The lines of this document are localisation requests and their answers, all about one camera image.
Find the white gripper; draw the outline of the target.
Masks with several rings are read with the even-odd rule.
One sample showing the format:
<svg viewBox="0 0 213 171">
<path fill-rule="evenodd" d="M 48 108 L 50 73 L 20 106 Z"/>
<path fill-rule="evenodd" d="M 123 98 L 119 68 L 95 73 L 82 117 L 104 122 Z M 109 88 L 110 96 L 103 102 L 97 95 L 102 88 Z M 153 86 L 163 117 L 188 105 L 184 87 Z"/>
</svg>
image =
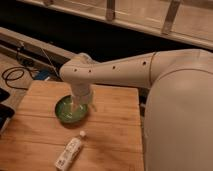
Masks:
<svg viewBox="0 0 213 171">
<path fill-rule="evenodd" d="M 80 105 L 88 105 L 96 109 L 93 103 L 93 89 L 90 84 L 72 84 L 71 111 L 75 112 Z"/>
</svg>

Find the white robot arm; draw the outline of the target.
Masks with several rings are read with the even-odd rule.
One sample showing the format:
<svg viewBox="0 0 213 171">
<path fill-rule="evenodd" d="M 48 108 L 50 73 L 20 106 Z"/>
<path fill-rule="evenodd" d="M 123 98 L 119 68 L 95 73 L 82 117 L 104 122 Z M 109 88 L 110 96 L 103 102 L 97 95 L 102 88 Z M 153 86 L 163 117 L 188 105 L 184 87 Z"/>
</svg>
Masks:
<svg viewBox="0 0 213 171">
<path fill-rule="evenodd" d="M 60 68 L 73 101 L 92 84 L 147 88 L 145 171 L 213 171 L 213 52 L 183 49 L 95 62 L 77 54 Z"/>
</svg>

